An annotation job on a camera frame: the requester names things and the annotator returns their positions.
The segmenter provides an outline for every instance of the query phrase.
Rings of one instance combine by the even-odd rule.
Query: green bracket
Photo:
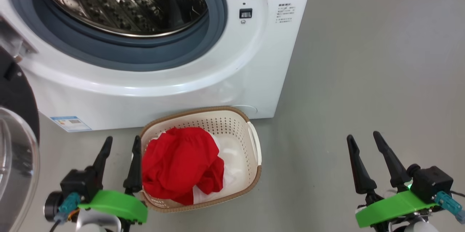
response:
[[[425,204],[413,192],[404,191],[369,205],[355,214],[355,218],[359,227],[369,227],[434,206],[437,204]]]
[[[79,204],[82,209],[94,209],[116,217],[134,221],[147,222],[148,209],[137,198],[118,191],[100,190],[89,204]]]

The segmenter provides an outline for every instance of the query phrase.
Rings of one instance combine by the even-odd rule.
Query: laundry basket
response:
[[[142,154],[151,139],[171,128],[200,127],[216,136],[221,144],[219,157],[234,170],[235,181],[215,193],[208,202],[182,205],[171,199],[151,197],[144,189],[142,199],[159,212],[180,212],[210,207],[240,197],[251,191],[260,179],[260,141],[254,125],[239,109],[213,107],[167,116],[149,123],[141,132]]]

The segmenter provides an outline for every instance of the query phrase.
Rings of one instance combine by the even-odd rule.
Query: floor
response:
[[[150,212],[132,231],[371,231],[354,217],[364,197],[353,187],[345,138],[355,136],[383,195],[390,177],[375,130],[406,167],[437,165],[465,192],[464,39],[465,0],[309,0],[276,116],[254,121],[263,151],[256,188],[203,210]],[[103,183],[122,189],[139,132],[68,134],[46,118],[41,127],[40,181],[21,232],[51,227],[46,196],[71,168],[91,164],[110,135]],[[439,231],[463,231],[446,212],[430,220]]]

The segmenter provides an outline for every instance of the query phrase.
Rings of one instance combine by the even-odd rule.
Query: blue cable connector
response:
[[[465,211],[462,210],[462,205],[451,196],[444,191],[440,191],[434,197],[434,201],[440,207],[452,213],[460,224],[465,225]]]
[[[75,210],[80,203],[81,198],[79,194],[76,192],[69,194],[63,201],[63,204],[58,207],[58,213],[53,218],[53,220],[55,220],[55,222],[59,221],[60,225],[63,225],[68,220],[69,214]]]

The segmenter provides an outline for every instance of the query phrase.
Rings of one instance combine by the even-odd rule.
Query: basket handle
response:
[[[255,130],[254,125],[250,121],[247,122],[247,124],[249,125],[250,137],[254,143],[255,150],[257,151],[257,162],[258,162],[258,165],[261,166],[261,147],[260,147],[259,136],[257,134],[257,131]]]

